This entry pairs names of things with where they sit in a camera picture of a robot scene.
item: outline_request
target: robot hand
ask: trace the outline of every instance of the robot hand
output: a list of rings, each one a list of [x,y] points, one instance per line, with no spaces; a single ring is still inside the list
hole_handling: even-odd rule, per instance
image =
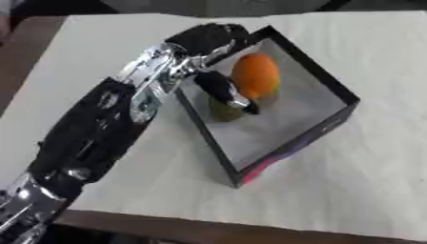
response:
[[[227,77],[207,71],[247,37],[238,25],[196,26],[143,51],[93,88],[39,143],[27,171],[0,192],[0,244],[37,242],[84,185],[98,181],[121,158],[181,82],[193,79],[216,100],[258,113]]]

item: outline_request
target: chrome surface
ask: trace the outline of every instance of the chrome surface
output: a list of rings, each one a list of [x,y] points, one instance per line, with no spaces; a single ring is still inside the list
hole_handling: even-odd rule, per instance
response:
[[[143,51],[114,78],[136,88],[130,110],[133,122],[150,120],[182,81],[199,71],[205,71],[209,62],[226,54],[233,45],[234,41],[209,55],[194,57],[184,56],[182,53],[185,50],[173,43],[162,43]],[[241,108],[244,104],[243,97],[237,97],[231,106]]]
[[[28,238],[39,233],[41,225],[61,210],[65,202],[66,199],[37,184],[30,174],[23,174],[7,189],[0,202],[0,239],[11,228]]]
[[[244,109],[249,106],[251,101],[237,92],[237,88],[230,83],[230,94],[233,96],[233,101],[227,103],[228,106],[236,109]]]
[[[76,178],[80,181],[85,181],[91,175],[91,171],[85,168],[68,169],[65,170],[65,172],[67,175]]]

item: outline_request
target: black tray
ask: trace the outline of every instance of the black tray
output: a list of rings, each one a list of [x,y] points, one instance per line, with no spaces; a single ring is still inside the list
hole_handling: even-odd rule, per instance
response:
[[[280,68],[281,85],[278,100],[261,107],[261,115],[215,122],[207,95],[198,87],[188,85],[176,91],[236,187],[341,125],[360,101],[272,26],[252,33],[250,40],[247,46],[214,60],[212,67],[229,75],[239,56],[268,53]]]

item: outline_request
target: rectangular box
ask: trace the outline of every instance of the rectangular box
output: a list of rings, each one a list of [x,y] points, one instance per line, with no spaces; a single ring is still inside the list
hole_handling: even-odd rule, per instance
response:
[[[234,63],[251,52],[270,55],[280,70],[274,101],[261,104],[260,115],[218,122],[208,95],[195,84],[176,92],[236,187],[342,124],[360,101],[271,26],[252,33],[247,46],[219,57],[212,68],[230,75]]]

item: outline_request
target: orange fruit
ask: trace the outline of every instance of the orange fruit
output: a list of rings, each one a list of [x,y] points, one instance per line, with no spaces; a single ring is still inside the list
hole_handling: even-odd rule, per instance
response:
[[[270,56],[250,53],[234,64],[232,79],[242,95],[256,99],[275,91],[280,83],[280,74]]]

